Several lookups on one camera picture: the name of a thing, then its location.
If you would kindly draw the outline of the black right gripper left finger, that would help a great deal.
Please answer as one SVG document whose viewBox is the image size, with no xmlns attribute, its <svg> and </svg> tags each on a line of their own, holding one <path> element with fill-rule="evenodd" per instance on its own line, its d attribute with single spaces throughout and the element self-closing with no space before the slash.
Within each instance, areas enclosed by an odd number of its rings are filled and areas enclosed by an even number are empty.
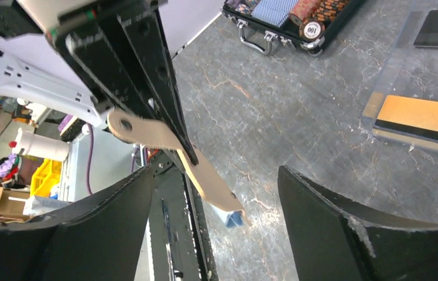
<svg viewBox="0 0 438 281">
<path fill-rule="evenodd" d="M 0 225 L 0 280 L 133 280 L 154 188 L 145 167 L 66 207 Z"/>
</svg>

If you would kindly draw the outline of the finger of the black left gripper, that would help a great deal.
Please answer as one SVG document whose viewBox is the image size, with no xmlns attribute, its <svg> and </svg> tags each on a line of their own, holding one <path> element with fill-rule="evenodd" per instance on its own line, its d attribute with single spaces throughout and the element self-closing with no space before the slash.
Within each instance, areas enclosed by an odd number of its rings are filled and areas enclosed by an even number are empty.
<svg viewBox="0 0 438 281">
<path fill-rule="evenodd" d="M 176 134 L 192 165 L 197 165 L 199 160 L 187 134 L 159 11 L 152 8 L 118 8 L 114 16 L 125 35 L 123 42 L 128 43 L 133 52 L 130 58 L 137 60 L 137 65 L 130 68 L 136 71 L 136 74 L 130 75 L 131 79 L 140 79 L 136 85 L 143 87 L 141 93 L 152 95 L 161 120 Z"/>
</svg>

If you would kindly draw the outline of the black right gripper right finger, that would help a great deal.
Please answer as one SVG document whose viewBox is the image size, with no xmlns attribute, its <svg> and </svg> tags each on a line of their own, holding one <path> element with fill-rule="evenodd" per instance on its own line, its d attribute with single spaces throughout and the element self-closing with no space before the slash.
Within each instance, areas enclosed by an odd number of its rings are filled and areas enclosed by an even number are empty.
<svg viewBox="0 0 438 281">
<path fill-rule="evenodd" d="M 278 191 L 299 280 L 438 280 L 438 224 L 360 204 L 289 166 Z"/>
</svg>

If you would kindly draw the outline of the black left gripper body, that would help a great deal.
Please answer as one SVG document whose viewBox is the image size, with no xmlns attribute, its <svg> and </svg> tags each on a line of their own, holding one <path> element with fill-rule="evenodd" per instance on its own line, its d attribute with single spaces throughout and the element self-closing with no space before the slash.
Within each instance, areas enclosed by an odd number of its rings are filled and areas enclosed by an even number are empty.
<svg viewBox="0 0 438 281">
<path fill-rule="evenodd" d="M 102 123 L 100 104 L 153 119 L 114 12 L 148 1 L 0 1 L 0 96 Z"/>
</svg>

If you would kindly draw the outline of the gold credit card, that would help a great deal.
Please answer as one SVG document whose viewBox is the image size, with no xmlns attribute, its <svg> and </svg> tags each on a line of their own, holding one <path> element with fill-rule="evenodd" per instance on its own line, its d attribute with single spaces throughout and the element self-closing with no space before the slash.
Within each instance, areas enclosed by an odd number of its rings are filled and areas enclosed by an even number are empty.
<svg viewBox="0 0 438 281">
<path fill-rule="evenodd" d="M 438 141 L 438 101 L 389 95 L 375 125 Z"/>
</svg>

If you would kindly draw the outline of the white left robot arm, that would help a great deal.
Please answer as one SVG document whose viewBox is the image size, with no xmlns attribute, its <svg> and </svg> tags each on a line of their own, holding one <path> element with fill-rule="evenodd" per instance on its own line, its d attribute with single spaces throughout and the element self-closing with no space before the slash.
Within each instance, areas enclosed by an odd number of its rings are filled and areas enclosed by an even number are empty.
<svg viewBox="0 0 438 281">
<path fill-rule="evenodd" d="M 0 96 L 92 124 L 100 102 L 162 121 L 193 165 L 162 1 L 0 1 Z"/>
</svg>

